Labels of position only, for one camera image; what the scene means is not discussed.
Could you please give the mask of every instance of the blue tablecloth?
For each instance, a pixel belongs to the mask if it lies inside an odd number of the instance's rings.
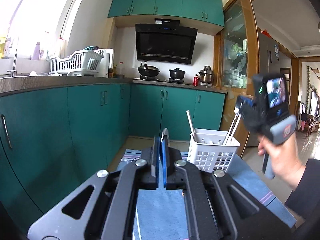
[[[126,150],[117,170],[121,170],[132,160],[138,159],[140,154],[141,151]],[[181,153],[181,155],[187,158],[188,153]],[[295,225],[295,218],[239,156],[234,156],[228,174],[290,228]],[[188,238],[181,192],[181,190],[166,190],[163,187],[162,172],[159,172],[158,189],[140,190],[132,239],[182,240]]]

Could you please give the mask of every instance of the white plastic basket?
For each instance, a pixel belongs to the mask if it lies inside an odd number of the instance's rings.
[[[50,74],[59,73],[62,75],[94,75],[99,73],[97,68],[103,55],[92,50],[79,50],[67,58],[53,57],[50,59]]]
[[[194,139],[192,134],[189,145],[187,161],[193,163],[201,171],[212,172],[214,170],[227,171],[233,156],[236,155],[240,143],[231,138],[228,143],[221,145],[227,131],[215,131],[205,129],[195,129]]]

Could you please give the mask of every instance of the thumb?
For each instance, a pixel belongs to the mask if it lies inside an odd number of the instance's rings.
[[[258,138],[260,141],[259,146],[263,147],[266,152],[273,157],[276,154],[276,146],[265,136]]]

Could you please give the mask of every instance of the hand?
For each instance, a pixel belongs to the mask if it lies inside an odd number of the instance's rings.
[[[277,146],[264,136],[258,136],[258,140],[258,154],[263,155],[266,151],[271,158],[273,172],[295,190],[306,169],[298,158],[296,133]]]

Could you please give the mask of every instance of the gray countertop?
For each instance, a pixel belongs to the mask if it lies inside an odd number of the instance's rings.
[[[203,90],[209,92],[218,92],[226,94],[227,91],[216,88],[194,87],[187,84],[175,84],[161,81],[146,81],[135,80],[132,78],[102,78],[102,77],[74,77],[74,76],[18,76],[0,78],[0,97],[49,88],[69,87],[79,85],[94,85],[94,84],[123,84],[136,83],[156,86],[168,86],[187,88],[195,90]]]

